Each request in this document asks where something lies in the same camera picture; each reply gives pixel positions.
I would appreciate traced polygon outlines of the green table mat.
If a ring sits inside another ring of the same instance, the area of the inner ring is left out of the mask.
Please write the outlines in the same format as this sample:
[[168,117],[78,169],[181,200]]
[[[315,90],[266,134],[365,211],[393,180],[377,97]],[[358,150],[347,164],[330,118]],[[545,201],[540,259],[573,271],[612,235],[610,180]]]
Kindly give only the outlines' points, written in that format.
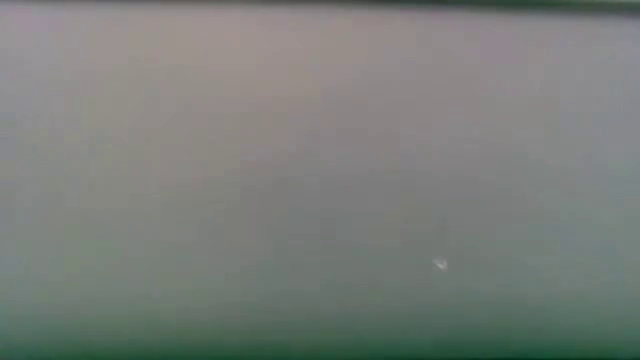
[[505,348],[498,344],[444,347],[188,346],[160,343],[136,347],[107,344],[0,343],[0,360],[640,360],[640,349]]

